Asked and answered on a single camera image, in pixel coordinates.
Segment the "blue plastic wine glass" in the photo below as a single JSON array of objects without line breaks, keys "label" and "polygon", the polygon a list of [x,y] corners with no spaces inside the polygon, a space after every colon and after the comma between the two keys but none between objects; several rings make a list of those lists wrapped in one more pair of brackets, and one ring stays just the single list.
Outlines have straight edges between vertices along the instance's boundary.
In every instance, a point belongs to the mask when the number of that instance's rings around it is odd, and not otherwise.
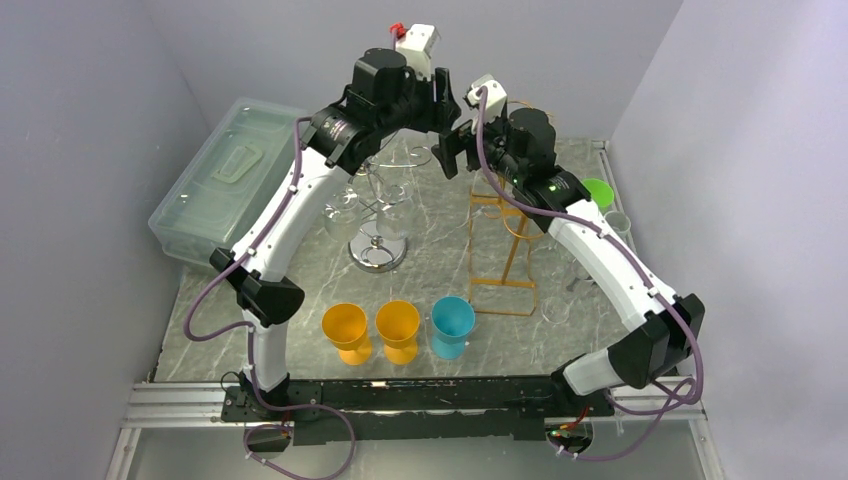
[{"label": "blue plastic wine glass", "polygon": [[472,305],[461,297],[443,297],[433,305],[431,320],[431,349],[434,354],[446,360],[459,358],[466,349],[467,338],[476,322]]}]

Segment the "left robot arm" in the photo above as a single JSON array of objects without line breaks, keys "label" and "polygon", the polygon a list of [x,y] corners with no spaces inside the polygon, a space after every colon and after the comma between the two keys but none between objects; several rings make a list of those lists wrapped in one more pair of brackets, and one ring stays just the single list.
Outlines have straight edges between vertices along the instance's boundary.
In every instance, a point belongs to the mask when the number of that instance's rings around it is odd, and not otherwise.
[{"label": "left robot arm", "polygon": [[279,417],[288,403],[287,323],[305,293],[286,273],[314,220],[385,138],[402,129],[443,133],[459,116],[449,71],[432,65],[429,48],[367,50],[341,98],[295,128],[295,161],[254,226],[211,255],[216,279],[235,290],[249,329],[241,382],[261,419]]}]

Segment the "orange plastic wine glass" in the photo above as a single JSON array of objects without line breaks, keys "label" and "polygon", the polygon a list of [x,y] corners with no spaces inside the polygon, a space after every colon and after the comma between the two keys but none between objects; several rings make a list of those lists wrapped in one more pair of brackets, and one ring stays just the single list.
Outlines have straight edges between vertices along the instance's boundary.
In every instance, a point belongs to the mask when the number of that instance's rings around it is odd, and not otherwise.
[{"label": "orange plastic wine glass", "polygon": [[321,326],[343,363],[359,366],[369,360],[372,344],[367,316],[360,306],[340,303],[330,307],[323,315]]},{"label": "orange plastic wine glass", "polygon": [[376,327],[391,363],[406,365],[415,359],[420,314],[413,304],[402,300],[384,304],[377,312]]}]

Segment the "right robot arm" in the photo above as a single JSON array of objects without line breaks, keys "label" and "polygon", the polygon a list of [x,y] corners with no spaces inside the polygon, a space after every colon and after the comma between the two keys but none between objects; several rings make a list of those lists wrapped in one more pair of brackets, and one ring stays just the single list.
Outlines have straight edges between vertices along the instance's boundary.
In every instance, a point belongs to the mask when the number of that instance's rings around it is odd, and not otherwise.
[{"label": "right robot arm", "polygon": [[564,246],[599,284],[627,334],[609,347],[574,358],[552,377],[551,401],[574,415],[590,394],[627,385],[643,388],[693,358],[703,370],[697,337],[705,314],[695,294],[678,295],[637,258],[605,223],[591,194],[556,162],[556,132],[547,115],[531,108],[484,111],[460,126],[437,129],[434,154],[447,177],[465,153],[471,171],[482,170],[498,195]]}]

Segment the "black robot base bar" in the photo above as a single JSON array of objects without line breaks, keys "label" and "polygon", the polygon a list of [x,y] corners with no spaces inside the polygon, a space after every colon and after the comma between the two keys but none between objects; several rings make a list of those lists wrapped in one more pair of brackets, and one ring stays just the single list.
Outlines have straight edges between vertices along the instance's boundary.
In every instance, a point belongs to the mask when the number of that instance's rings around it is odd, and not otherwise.
[{"label": "black robot base bar", "polygon": [[289,382],[286,396],[261,399],[241,381],[224,392],[223,422],[284,421],[296,446],[350,438],[540,441],[559,424],[613,413],[603,393],[578,396],[547,375],[301,379]]}]

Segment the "green plastic wine glass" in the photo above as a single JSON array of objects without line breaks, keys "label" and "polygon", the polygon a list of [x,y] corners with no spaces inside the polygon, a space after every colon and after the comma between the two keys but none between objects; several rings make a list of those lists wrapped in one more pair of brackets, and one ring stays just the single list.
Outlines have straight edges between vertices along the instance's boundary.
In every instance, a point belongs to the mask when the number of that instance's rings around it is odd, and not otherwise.
[{"label": "green plastic wine glass", "polygon": [[614,205],[615,191],[606,181],[599,178],[585,178],[582,180],[582,184],[601,212],[606,212]]}]

